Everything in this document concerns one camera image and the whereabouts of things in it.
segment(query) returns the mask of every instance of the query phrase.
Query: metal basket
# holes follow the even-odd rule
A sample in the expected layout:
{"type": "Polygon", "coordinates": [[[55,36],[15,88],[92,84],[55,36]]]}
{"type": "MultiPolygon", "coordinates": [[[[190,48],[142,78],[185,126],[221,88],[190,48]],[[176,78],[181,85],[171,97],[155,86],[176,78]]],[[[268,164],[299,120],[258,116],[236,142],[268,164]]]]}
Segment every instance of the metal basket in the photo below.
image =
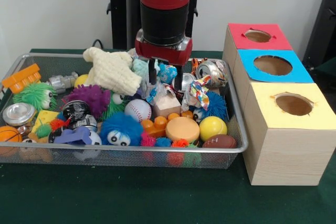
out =
{"type": "MultiPolygon", "coordinates": [[[[49,77],[59,74],[69,75],[73,71],[79,75],[85,74],[92,67],[92,63],[85,62],[82,55],[31,53],[19,57],[6,77],[34,63],[40,67],[41,81],[46,81],[49,77]]],[[[228,85],[221,89],[221,94],[225,96],[227,102],[228,134],[237,141],[236,148],[163,148],[0,142],[0,163],[227,169],[237,154],[246,150],[248,141],[231,72],[229,66],[225,62],[223,64],[228,72],[228,85]],[[27,156],[26,151],[34,152],[36,155],[27,156]]],[[[190,71],[191,64],[188,62],[184,67],[184,72],[190,71]]],[[[2,119],[2,111],[13,103],[13,95],[3,86],[1,86],[1,92],[0,125],[3,126],[5,122],[2,119]]],[[[61,95],[57,97],[58,107],[63,105],[61,98],[61,95]]]]}

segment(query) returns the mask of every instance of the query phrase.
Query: purple fuzzy ball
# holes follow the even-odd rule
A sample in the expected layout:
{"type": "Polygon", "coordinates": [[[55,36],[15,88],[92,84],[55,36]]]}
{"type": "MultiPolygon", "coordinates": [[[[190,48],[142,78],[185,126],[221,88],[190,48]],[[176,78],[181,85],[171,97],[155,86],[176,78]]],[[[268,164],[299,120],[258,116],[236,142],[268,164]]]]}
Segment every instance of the purple fuzzy ball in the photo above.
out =
{"type": "Polygon", "coordinates": [[[91,115],[99,119],[107,110],[111,100],[110,90],[102,90],[98,85],[85,87],[83,84],[65,97],[67,101],[80,100],[90,107],[91,115]]]}

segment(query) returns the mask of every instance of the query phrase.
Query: yellow sponge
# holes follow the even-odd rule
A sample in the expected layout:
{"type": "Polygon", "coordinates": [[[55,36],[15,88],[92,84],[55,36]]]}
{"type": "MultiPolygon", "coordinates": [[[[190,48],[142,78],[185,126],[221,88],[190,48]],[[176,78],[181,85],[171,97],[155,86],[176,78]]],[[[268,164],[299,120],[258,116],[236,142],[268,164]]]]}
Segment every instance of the yellow sponge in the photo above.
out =
{"type": "Polygon", "coordinates": [[[37,128],[40,127],[41,122],[42,124],[50,123],[52,120],[54,120],[57,117],[57,115],[58,115],[58,112],[55,112],[55,111],[41,110],[38,113],[35,125],[33,129],[31,130],[31,132],[35,133],[37,128]]]}

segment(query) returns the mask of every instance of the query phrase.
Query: yellow ball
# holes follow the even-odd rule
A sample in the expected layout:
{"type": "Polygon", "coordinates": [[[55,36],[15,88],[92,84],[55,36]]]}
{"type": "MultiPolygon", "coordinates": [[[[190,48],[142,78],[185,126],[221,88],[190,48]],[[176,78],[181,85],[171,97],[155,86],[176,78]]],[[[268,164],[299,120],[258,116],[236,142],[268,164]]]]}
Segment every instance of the yellow ball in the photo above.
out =
{"type": "Polygon", "coordinates": [[[86,79],[89,77],[88,74],[82,74],[75,81],[75,89],[78,88],[78,85],[82,85],[86,82],[86,79]]]}
{"type": "Polygon", "coordinates": [[[227,134],[225,122],[216,116],[209,116],[203,119],[199,126],[200,136],[204,142],[214,135],[227,134]]]}

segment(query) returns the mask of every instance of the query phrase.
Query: purple plastic toy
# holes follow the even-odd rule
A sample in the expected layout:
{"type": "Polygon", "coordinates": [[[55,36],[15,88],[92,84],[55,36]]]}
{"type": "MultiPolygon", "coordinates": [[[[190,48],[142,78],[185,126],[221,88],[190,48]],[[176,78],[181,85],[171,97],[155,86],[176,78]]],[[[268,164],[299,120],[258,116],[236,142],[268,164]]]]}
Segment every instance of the purple plastic toy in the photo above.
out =
{"type": "Polygon", "coordinates": [[[99,119],[110,104],[111,92],[110,90],[100,89],[98,85],[90,85],[88,87],[81,85],[67,95],[65,99],[69,102],[74,100],[86,102],[94,118],[99,119]]]}
{"type": "Polygon", "coordinates": [[[75,130],[63,130],[62,135],[57,136],[54,140],[54,143],[101,145],[101,139],[97,133],[90,131],[85,126],[81,126],[75,130]]]}

